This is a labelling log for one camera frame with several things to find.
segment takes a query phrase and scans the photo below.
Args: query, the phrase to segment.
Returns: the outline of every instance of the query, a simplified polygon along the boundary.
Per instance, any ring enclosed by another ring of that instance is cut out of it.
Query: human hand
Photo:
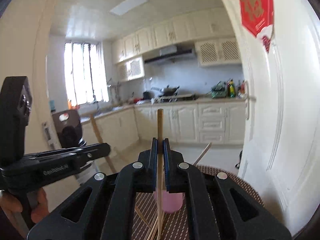
[[[49,214],[48,210],[48,201],[46,198],[46,193],[43,188],[38,190],[37,193],[37,200],[38,200],[38,206],[36,206],[35,209],[31,212],[31,219],[34,223],[40,222],[42,218],[47,216]],[[17,231],[25,237],[25,234],[23,231],[19,228],[17,221],[15,220],[13,214],[16,212],[22,212],[22,205],[20,201],[10,194],[7,191],[1,190],[0,191],[0,206],[4,213],[6,214],[9,221],[12,223],[12,225],[17,229]]]

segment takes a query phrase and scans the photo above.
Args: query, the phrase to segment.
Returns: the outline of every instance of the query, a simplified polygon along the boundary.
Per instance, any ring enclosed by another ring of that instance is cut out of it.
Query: pink cup
[[[157,191],[153,193],[157,200]],[[162,210],[166,213],[174,213],[178,211],[183,204],[183,193],[169,193],[166,190],[162,191]]]

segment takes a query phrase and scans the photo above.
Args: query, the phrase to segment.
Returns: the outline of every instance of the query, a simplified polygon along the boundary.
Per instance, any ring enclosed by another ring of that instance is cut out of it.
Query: gold chinese character
[[[244,3],[244,10],[248,13],[250,21],[254,21],[254,17],[258,18],[264,13],[261,0],[241,0]]]

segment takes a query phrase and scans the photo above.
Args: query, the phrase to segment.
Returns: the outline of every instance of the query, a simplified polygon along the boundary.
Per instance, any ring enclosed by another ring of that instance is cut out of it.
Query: woven placemat
[[[239,186],[241,186],[249,195],[251,195],[258,203],[263,205],[261,198],[258,193],[245,181],[238,178],[236,175],[226,172],[224,170],[216,169],[209,166],[198,165],[197,168],[203,173],[210,175],[217,175],[223,171],[233,179]],[[145,216],[147,221],[151,224],[152,219],[157,211],[156,201],[153,198],[152,193],[137,193],[136,205]],[[132,240],[139,239],[143,240],[147,234],[148,227],[141,220],[141,218],[135,212],[132,226]],[[187,209],[186,205],[183,204],[180,210],[172,214],[165,214],[164,222],[161,232],[161,240],[187,240],[188,235],[188,220],[187,220]]]

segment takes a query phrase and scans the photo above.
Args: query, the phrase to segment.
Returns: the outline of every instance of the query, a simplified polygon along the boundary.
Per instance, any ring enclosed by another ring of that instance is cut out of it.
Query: backsplash
[[[216,85],[219,81],[227,81],[232,78],[235,84],[238,80],[243,81],[242,65],[219,65],[212,67],[201,68],[198,66],[198,60],[195,59],[179,59],[179,61],[172,63],[166,61],[161,63],[145,64],[145,78],[152,77],[150,87],[170,87],[180,86],[179,93],[182,94],[206,94],[211,90],[211,87]],[[131,80],[123,83],[121,87],[121,94],[126,100],[132,96],[141,98],[144,91],[143,78]]]

